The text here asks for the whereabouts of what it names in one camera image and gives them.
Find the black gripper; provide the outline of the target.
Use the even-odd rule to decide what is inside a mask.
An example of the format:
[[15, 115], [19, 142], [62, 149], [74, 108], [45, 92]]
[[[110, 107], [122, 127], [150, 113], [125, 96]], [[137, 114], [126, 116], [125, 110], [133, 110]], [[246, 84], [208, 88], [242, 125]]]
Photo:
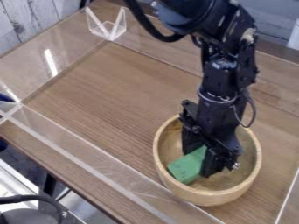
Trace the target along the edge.
[[222, 171], [233, 170], [242, 153], [236, 137], [236, 128], [246, 106], [246, 93], [233, 91], [214, 95], [198, 88], [198, 102], [181, 101], [181, 152], [189, 154], [206, 146], [200, 175], [208, 178]]

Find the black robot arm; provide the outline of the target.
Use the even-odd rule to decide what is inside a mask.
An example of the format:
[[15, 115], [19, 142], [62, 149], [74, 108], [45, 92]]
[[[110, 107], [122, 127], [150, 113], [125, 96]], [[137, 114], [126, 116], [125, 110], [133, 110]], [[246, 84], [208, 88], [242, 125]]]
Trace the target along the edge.
[[150, 7], [170, 35], [156, 29], [136, 0], [124, 0], [146, 32], [165, 43], [190, 37], [200, 48], [198, 100], [181, 102], [181, 152], [202, 150], [200, 175], [209, 177], [238, 167], [242, 148], [236, 128], [245, 108], [256, 105], [248, 87], [256, 82], [254, 19], [236, 0], [152, 0]]

